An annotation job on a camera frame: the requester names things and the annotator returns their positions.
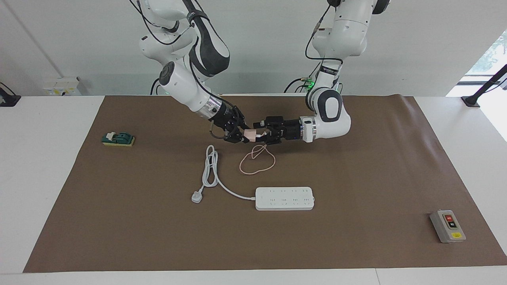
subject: white wall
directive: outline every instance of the white wall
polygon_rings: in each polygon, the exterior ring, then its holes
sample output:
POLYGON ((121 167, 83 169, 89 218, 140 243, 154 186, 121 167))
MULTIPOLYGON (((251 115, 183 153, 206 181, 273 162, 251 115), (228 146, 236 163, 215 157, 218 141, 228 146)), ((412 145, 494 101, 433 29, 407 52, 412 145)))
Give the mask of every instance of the white wall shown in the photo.
MULTIPOLYGON (((161 69, 138 50, 147 32, 128 0, 0 0, 0 80, 24 95, 56 71, 2 1, 88 94, 146 94, 161 69)), ((315 66, 304 48, 325 0, 200 2, 231 50, 229 69, 209 81, 215 92, 281 92, 315 66)), ((373 16, 366 52, 345 62, 344 93, 445 96, 505 30, 505 11, 504 0, 393 0, 373 16)))

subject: brown mat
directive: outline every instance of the brown mat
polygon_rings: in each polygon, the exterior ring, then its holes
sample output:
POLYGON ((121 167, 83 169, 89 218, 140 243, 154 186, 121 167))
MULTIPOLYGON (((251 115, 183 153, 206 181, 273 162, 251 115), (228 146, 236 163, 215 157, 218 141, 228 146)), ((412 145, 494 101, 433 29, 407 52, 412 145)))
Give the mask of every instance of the brown mat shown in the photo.
MULTIPOLYGON (((228 99, 250 124, 310 113, 301 97, 228 99)), ((238 163, 253 144, 211 138, 170 97, 106 97, 24 272, 507 265, 414 98, 344 101, 348 135, 270 146, 276 166, 245 176, 238 163), (134 146, 103 146, 110 131, 134 134, 134 146), (192 203, 209 144, 230 189, 310 186, 314 209, 259 212, 220 187, 192 203), (439 242, 437 209, 454 210, 467 241, 439 242)), ((245 168, 270 164, 262 155, 245 168)))

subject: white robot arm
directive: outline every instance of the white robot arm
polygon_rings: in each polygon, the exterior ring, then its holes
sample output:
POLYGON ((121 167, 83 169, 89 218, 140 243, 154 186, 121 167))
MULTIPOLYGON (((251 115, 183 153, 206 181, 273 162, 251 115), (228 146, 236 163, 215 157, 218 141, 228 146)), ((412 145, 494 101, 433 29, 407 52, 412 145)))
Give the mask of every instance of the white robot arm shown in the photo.
MULTIPOLYGON (((164 66, 160 73, 162 87, 178 102, 225 131, 224 136, 217 137, 210 130, 214 137, 232 143, 247 143, 249 139, 243 136, 240 129, 249 127, 241 111, 204 85, 204 81, 227 69, 230 54, 197 0, 137 1, 141 15, 145 17, 149 14, 146 18, 159 29, 152 33, 153 38, 148 35, 143 37, 139 45, 144 55, 164 66), (157 27, 162 23, 170 25, 171 21, 179 23, 184 18, 193 34, 183 24, 179 27, 174 24, 176 30, 157 27), (194 38, 195 43, 185 56, 175 54, 189 46, 194 38)), ((285 138, 302 139, 310 143, 316 138, 342 136, 349 131, 350 116, 337 91, 340 69, 345 58, 359 56, 365 50, 371 15, 382 13, 389 0, 328 0, 328 3, 328 10, 330 7, 336 8, 333 28, 319 28, 322 16, 310 39, 320 58, 307 55, 309 59, 322 61, 316 83, 306 98, 307 106, 315 114, 294 120, 267 117, 253 125, 255 129, 268 130, 264 135, 257 136, 256 141, 277 144, 285 138)))

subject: white table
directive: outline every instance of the white table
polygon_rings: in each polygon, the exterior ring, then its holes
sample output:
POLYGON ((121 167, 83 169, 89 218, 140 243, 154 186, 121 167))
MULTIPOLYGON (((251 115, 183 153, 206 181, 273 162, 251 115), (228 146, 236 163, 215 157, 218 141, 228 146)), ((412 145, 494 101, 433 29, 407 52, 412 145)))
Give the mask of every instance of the white table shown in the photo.
MULTIPOLYGON (((0 109, 0 284, 502 284, 507 266, 21 274, 103 96, 24 97, 0 109)), ((459 98, 417 97, 507 252, 507 142, 459 98)))

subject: wall outlet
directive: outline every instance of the wall outlet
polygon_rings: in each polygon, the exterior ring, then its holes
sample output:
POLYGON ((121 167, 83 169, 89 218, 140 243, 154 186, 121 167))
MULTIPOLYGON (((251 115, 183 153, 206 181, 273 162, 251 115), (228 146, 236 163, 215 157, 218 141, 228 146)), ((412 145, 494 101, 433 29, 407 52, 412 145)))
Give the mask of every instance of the wall outlet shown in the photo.
POLYGON ((48 96, 81 96, 77 77, 46 78, 43 89, 48 96))

